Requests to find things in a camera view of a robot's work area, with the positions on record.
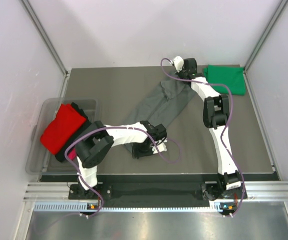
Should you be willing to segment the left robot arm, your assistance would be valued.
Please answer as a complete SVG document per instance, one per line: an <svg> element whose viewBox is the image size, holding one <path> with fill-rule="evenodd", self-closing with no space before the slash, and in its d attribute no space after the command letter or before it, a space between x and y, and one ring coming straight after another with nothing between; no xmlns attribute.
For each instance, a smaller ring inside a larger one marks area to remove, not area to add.
<svg viewBox="0 0 288 240"><path fill-rule="evenodd" d="M78 184L71 185L71 193L77 199L89 199L97 192L97 165L109 150L129 144L132 157L139 159L167 151L167 131L164 125L153 126L146 120L120 126L104 125L101 121L92 123L66 150L65 158L74 152L78 164L73 164L78 174Z"/></svg>

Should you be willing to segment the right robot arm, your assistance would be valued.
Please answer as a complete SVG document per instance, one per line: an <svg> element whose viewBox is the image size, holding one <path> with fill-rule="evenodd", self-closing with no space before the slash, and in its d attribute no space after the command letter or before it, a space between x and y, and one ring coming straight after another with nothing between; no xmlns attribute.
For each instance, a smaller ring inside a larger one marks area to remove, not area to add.
<svg viewBox="0 0 288 240"><path fill-rule="evenodd" d="M197 62L194 58L183 59L176 56L172 60L177 76L191 87L203 100L202 120L209 129L214 141L218 159L217 185L206 184L203 193L206 198L215 200L218 197L228 198L242 185L240 172L232 156L228 125L230 123L231 94L220 94L213 86L223 84L208 83L206 78L197 75Z"/></svg>

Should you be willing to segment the grey t shirt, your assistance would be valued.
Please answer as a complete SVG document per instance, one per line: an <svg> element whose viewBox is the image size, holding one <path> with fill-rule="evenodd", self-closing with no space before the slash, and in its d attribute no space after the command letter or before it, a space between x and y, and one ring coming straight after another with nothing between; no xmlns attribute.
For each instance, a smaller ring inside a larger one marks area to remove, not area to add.
<svg viewBox="0 0 288 240"><path fill-rule="evenodd" d="M123 119L122 125L148 121L168 127L193 99L196 92L182 81L163 80Z"/></svg>

